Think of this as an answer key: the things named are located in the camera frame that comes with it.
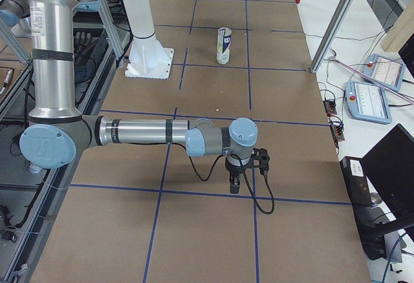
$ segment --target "monitor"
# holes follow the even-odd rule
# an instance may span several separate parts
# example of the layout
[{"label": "monitor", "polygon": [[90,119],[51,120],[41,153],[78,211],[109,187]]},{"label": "monitor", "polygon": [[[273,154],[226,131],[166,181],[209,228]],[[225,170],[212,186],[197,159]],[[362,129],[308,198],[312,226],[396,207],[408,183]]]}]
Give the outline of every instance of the monitor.
[{"label": "monitor", "polygon": [[[414,215],[412,135],[401,124],[396,125],[361,159],[361,165],[397,221],[405,220],[409,225],[407,218]],[[414,227],[405,230],[414,240]]]}]

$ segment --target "white canister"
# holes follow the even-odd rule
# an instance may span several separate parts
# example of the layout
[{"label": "white canister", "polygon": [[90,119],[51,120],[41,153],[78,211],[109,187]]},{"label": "white canister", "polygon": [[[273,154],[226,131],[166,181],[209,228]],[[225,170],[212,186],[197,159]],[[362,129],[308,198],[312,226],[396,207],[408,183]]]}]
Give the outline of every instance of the white canister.
[{"label": "white canister", "polygon": [[232,31],[229,28],[220,28],[217,35],[217,62],[225,65],[230,59],[230,43]]}]

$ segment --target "white table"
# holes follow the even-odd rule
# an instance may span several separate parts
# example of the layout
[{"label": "white table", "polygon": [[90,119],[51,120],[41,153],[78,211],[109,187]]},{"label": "white table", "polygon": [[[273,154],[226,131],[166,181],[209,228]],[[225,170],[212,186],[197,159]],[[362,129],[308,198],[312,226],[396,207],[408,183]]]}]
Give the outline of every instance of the white table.
[{"label": "white table", "polygon": [[[339,0],[301,0],[301,3],[298,5],[298,9],[304,32],[309,35],[323,36],[338,2]],[[375,36],[381,31],[382,27],[367,1],[354,0],[337,33],[337,36],[363,39],[365,37]],[[380,34],[376,39],[372,37],[364,41],[336,38],[332,44],[332,49],[337,53],[336,58],[344,63],[347,63],[348,65],[358,64],[361,60],[362,63],[365,63],[367,55],[370,51],[367,54],[366,52],[369,47],[374,46],[376,41],[378,41],[381,36],[382,34]],[[315,55],[320,41],[320,37],[307,36],[307,44],[312,57]],[[383,54],[392,59],[399,58],[397,53],[384,52],[380,42],[375,47],[373,53]],[[325,83],[327,89],[331,90],[337,98],[340,98],[343,96],[343,92],[326,82],[328,75],[327,67],[328,63],[327,61],[324,61],[317,73],[318,81]],[[351,75],[352,72],[340,67],[336,63],[329,63],[330,83],[340,88],[344,88]],[[362,81],[362,79],[360,79],[357,75],[353,76],[353,79]],[[404,74],[404,79],[414,81],[408,70]],[[320,88],[324,89],[325,87],[320,83]],[[414,85],[403,83],[400,92],[414,96]],[[328,99],[332,97],[329,93],[326,93],[326,95]],[[387,98],[390,104],[406,104],[404,100],[394,97],[390,93],[387,93]],[[401,123],[410,134],[414,135],[414,106],[391,108],[391,117],[393,122],[389,125],[382,125],[377,123],[369,123],[368,121],[354,120],[350,117],[346,105],[342,107],[342,99],[337,99],[336,104],[339,117],[343,120],[345,127],[345,141],[340,142],[340,151],[338,155],[339,160],[341,160],[344,156],[363,157],[398,123]],[[384,212],[389,211],[384,204],[381,205],[381,208]],[[393,215],[388,215],[388,217],[390,220],[394,219]],[[411,253],[414,252],[414,243],[411,239],[408,236],[405,236],[404,241],[408,243],[406,251]],[[386,260],[380,259],[370,261],[367,258],[367,262],[372,280],[374,282],[380,282],[386,266]],[[396,274],[395,272],[388,271],[386,282],[397,282],[399,280],[414,282],[414,257],[403,255],[403,263],[396,264],[394,268],[395,270],[403,269],[403,272]]]}]

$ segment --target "brown table surface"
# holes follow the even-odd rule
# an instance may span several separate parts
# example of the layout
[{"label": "brown table surface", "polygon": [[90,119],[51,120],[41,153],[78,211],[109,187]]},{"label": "brown table surface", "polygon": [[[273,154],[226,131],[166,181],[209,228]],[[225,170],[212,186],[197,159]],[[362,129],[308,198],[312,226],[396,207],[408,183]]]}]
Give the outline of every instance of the brown table surface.
[{"label": "brown table surface", "polygon": [[[102,114],[254,119],[276,210],[262,215],[243,182],[230,195],[223,160],[202,183],[180,148],[89,149],[31,282],[370,282],[294,0],[150,2],[158,39],[175,49],[171,75],[118,70]],[[225,66],[222,26],[233,30]],[[16,65],[5,46],[0,64]],[[195,163],[205,174],[213,159]],[[268,208],[260,174],[248,175]]]}]

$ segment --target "wire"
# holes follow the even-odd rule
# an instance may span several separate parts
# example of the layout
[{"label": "wire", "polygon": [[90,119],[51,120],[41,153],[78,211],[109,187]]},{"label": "wire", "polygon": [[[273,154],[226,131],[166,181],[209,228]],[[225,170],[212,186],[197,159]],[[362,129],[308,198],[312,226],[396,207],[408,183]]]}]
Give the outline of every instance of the wire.
[{"label": "wire", "polygon": [[390,214],[390,213],[394,213],[394,212],[399,212],[401,210],[396,210],[396,211],[390,211],[390,212],[386,212],[386,213],[382,213],[381,215],[378,215],[376,218],[374,218],[373,220],[369,220],[367,223],[372,223],[375,220],[378,220],[380,217],[383,217],[384,215]]},{"label": "wire", "polygon": [[266,215],[270,215],[270,214],[272,214],[272,213],[274,212],[274,197],[273,197],[272,190],[271,190],[271,188],[270,188],[270,186],[269,186],[269,183],[268,183],[267,172],[264,172],[264,174],[263,174],[263,178],[265,179],[265,184],[266,184],[267,190],[268,190],[268,192],[269,192],[270,198],[271,198],[271,200],[272,200],[272,208],[271,208],[269,211],[264,210],[264,209],[263,209],[263,208],[259,205],[259,202],[257,202],[257,198],[256,198],[256,196],[255,196],[255,194],[254,194],[254,192],[253,192],[253,190],[252,190],[252,188],[251,188],[251,186],[250,186],[250,183],[248,182],[248,178],[247,178],[247,175],[246,175],[246,169],[245,169],[245,167],[244,167],[244,165],[243,165],[243,162],[241,161],[241,158],[240,158],[238,155],[236,155],[236,154],[231,154],[230,156],[231,156],[232,158],[235,158],[235,159],[237,159],[237,160],[238,160],[239,165],[240,165],[240,168],[241,168],[241,170],[242,170],[242,172],[243,172],[243,178],[245,178],[246,186],[247,186],[247,188],[248,188],[248,191],[249,191],[250,195],[252,196],[253,202],[254,202],[254,204],[256,205],[256,207],[257,207],[257,208],[259,209],[259,211],[261,211],[263,214],[266,214]]},{"label": "wire", "polygon": [[[166,145],[167,143],[127,143],[127,144],[133,144],[133,145]],[[172,143],[172,145],[177,145],[179,147],[182,147],[184,150],[186,150],[186,147],[183,146],[183,144],[180,144],[180,143]],[[216,159],[214,160],[212,166],[210,167],[210,171],[208,172],[207,177],[205,177],[205,178],[203,178],[200,175],[200,173],[198,172],[198,170],[197,170],[197,168],[196,168],[196,166],[194,164],[193,158],[191,158],[190,156],[188,156],[188,159],[190,160],[190,163],[191,163],[191,166],[192,166],[192,168],[194,170],[194,173],[197,175],[197,177],[199,178],[199,180],[202,181],[202,182],[207,182],[210,179],[210,177],[212,176],[213,171],[214,171],[214,168],[215,168],[215,165],[217,165],[217,162],[220,160],[221,157],[223,157],[223,156],[222,155],[218,155],[218,157],[216,157]]]},{"label": "wire", "polygon": [[387,18],[386,18],[386,20],[384,21],[384,24],[382,25],[382,26],[385,26],[386,25],[386,23],[387,23],[387,21],[388,21],[388,19],[389,19],[389,17],[390,17],[390,15],[394,12],[394,9],[397,7],[397,5],[398,5],[398,3],[400,2],[400,0],[397,0],[397,2],[395,2],[395,5],[394,5],[394,7],[391,9],[391,11],[389,12],[389,14],[388,14],[388,16],[387,16]]},{"label": "wire", "polygon": [[414,257],[413,253],[407,252],[406,250],[402,249],[401,253]]},{"label": "wire", "polygon": [[29,72],[28,75],[28,81],[26,84],[26,88],[25,88],[25,102],[24,102],[24,118],[25,118],[25,129],[28,128],[28,94],[29,94],[29,90],[30,90],[30,85],[32,84],[32,78],[33,78],[33,67],[32,70]]},{"label": "wire", "polygon": [[402,238],[403,238],[406,234],[407,234],[407,233],[403,233],[402,235],[400,235],[400,236],[398,237],[397,241],[395,241],[394,246],[393,246],[393,248],[392,248],[392,250],[391,250],[391,252],[390,252],[390,254],[389,254],[388,261],[387,261],[387,266],[386,266],[386,268],[385,268],[385,270],[384,270],[384,275],[382,276],[382,281],[381,281],[381,283],[385,283],[385,281],[386,281],[386,276],[387,276],[387,272],[388,272],[388,267],[389,267],[389,265],[390,265],[390,263],[391,263],[391,258],[393,257],[393,253],[394,253],[394,251],[395,251],[395,248],[397,247],[397,244],[398,244],[398,243],[400,243],[401,239],[402,239]]}]

